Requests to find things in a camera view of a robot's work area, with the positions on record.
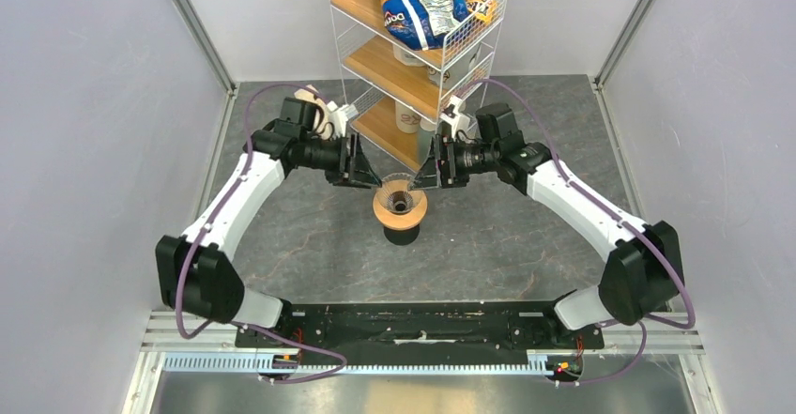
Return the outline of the clear glass dripper cone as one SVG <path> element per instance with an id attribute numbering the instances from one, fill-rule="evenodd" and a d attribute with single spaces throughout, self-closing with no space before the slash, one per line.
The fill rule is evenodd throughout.
<path id="1" fill-rule="evenodd" d="M 422 190 L 410 190 L 408 185 L 413 176 L 407 173 L 393 173 L 382 179 L 376 193 L 378 204 L 388 212 L 404 215 L 418 207 L 425 198 Z"/>

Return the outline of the wooden ring dripper holder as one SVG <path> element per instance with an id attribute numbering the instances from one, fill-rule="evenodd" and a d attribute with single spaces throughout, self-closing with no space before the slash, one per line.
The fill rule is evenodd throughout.
<path id="1" fill-rule="evenodd" d="M 421 225 L 429 202 L 424 191 L 381 188 L 373 198 L 373 212 L 382 226 L 404 232 Z"/>

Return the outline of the red black coffee carafe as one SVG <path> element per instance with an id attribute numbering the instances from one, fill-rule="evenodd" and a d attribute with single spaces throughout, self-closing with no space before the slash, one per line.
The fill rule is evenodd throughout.
<path id="1" fill-rule="evenodd" d="M 404 230 L 393 229 L 388 226 L 383 227 L 383 233 L 387 241 L 396 246 L 406 246 L 413 243 L 419 236 L 420 230 L 421 226 L 419 224 Z"/>

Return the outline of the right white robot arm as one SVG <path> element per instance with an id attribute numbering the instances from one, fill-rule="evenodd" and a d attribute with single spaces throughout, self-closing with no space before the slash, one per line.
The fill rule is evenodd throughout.
<path id="1" fill-rule="evenodd" d="M 550 146 L 527 141 L 505 103 L 479 109 L 480 136 L 468 138 L 469 120 L 459 109 L 461 102 L 454 99 L 439 115 L 412 187 L 460 188 L 473 175 L 494 173 L 557 214 L 605 261 L 599 283 L 554 302 L 553 314 L 542 322 L 543 338 L 550 345 L 567 346 L 586 326 L 632 326 L 682 295 L 680 243 L 670 224 L 645 222 L 610 203 Z"/>

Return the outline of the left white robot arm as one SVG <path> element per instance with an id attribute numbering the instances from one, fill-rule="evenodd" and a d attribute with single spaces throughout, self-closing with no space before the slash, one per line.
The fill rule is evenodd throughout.
<path id="1" fill-rule="evenodd" d="M 237 167 L 207 209 L 179 236 L 164 236 L 155 256 L 162 301 L 223 324 L 254 324 L 272 346 L 288 344 L 290 304 L 247 287 L 232 265 L 238 244 L 268 197 L 297 168 L 323 172 L 338 187 L 380 186 L 360 138 L 347 129 L 351 104 L 286 98 L 278 118 L 247 139 Z"/>

